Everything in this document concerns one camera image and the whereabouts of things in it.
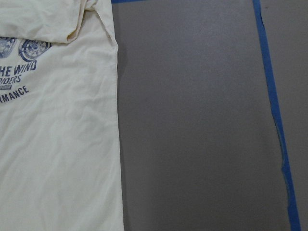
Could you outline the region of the cream long-sleeve graphic shirt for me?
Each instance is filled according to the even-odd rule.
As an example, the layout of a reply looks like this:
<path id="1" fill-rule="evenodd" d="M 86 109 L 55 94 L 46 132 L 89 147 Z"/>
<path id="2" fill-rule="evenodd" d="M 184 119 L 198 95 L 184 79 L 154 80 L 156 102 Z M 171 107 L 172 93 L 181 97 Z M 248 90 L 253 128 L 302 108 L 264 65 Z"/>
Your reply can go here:
<path id="1" fill-rule="evenodd" d="M 0 228 L 122 231 L 109 0 L 0 3 Z"/>

